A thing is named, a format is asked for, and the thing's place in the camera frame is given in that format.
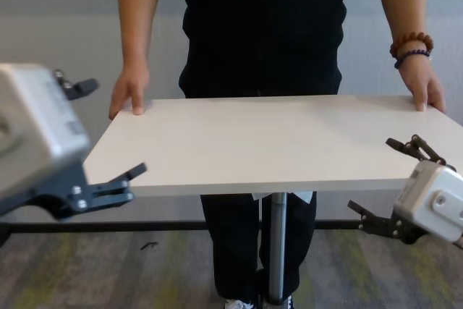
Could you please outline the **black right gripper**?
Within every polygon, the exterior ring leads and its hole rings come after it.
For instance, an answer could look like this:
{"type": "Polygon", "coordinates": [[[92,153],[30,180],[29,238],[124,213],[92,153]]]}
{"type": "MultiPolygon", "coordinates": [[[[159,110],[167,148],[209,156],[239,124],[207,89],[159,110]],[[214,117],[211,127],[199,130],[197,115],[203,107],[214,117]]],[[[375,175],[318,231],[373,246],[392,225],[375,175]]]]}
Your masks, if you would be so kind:
{"type": "MultiPolygon", "coordinates": [[[[456,171],[454,166],[448,164],[419,135],[413,135],[406,143],[390,137],[386,140],[386,145],[418,161],[431,161],[456,171]]],[[[402,225],[402,220],[394,211],[389,218],[385,218],[375,215],[353,200],[350,200],[347,206],[360,215],[358,229],[368,234],[396,238],[406,245],[415,244],[421,237],[429,234],[428,231],[415,225],[402,225]]]]}

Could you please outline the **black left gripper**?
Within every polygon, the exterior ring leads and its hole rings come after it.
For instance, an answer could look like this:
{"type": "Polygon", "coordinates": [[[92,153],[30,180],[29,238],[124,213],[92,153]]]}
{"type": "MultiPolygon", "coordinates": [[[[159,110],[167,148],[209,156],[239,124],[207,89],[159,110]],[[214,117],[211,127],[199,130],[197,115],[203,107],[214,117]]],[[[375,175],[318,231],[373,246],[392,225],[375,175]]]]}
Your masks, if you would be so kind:
{"type": "MultiPolygon", "coordinates": [[[[69,101],[89,96],[99,88],[93,78],[73,83],[60,69],[55,69],[53,76],[69,101]]],[[[108,182],[89,184],[82,162],[75,162],[28,189],[1,198],[1,216],[35,206],[61,221],[81,213],[120,207],[134,200],[130,181],[146,171],[145,163],[141,163],[108,182]]]]}

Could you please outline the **person's right hand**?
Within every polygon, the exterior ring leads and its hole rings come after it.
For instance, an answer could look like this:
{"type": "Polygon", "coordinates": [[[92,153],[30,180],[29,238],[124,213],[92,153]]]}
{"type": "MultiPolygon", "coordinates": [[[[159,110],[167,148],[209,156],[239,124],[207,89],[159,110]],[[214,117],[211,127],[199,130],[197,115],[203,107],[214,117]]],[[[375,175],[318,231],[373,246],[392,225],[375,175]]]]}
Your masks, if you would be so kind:
{"type": "Polygon", "coordinates": [[[141,115],[145,110],[144,94],[150,79],[149,69],[145,64],[125,64],[114,84],[109,106],[109,119],[117,114],[130,101],[132,113],[141,115]]]}

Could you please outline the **person's left hand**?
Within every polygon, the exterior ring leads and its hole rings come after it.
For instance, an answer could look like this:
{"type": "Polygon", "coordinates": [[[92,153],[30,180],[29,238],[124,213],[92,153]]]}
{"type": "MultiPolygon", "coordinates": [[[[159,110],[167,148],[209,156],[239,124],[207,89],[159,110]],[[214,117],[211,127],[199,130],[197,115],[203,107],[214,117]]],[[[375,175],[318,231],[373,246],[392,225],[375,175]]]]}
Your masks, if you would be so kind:
{"type": "Polygon", "coordinates": [[[444,89],[428,57],[407,57],[400,65],[399,73],[418,111],[426,111],[428,106],[432,106],[440,112],[446,112],[444,89]]]}

